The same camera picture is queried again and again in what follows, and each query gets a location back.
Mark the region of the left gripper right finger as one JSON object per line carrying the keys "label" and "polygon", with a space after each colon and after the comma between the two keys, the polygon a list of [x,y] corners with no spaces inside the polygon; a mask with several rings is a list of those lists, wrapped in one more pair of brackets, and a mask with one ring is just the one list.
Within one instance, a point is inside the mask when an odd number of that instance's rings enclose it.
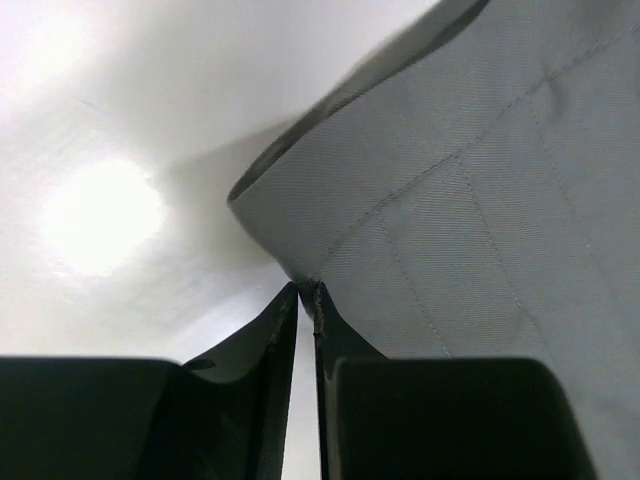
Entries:
{"label": "left gripper right finger", "polygon": [[592,479],[566,395],[529,358],[390,359],[340,316],[314,320],[325,479]]}

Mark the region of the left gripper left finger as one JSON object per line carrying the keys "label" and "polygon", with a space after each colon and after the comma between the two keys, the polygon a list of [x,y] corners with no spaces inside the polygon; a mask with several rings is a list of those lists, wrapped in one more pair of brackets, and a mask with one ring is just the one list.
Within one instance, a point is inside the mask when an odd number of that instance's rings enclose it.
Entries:
{"label": "left gripper left finger", "polygon": [[184,364],[5,357],[5,479],[277,479],[298,320],[286,285],[251,322]]}

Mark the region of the grey pleated skirt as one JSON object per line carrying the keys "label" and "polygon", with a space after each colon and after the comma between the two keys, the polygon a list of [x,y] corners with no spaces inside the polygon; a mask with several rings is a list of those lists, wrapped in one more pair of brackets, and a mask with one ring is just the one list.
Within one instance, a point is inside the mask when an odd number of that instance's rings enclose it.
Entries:
{"label": "grey pleated skirt", "polygon": [[442,1],[231,190],[392,357],[526,355],[639,475],[639,5]]}

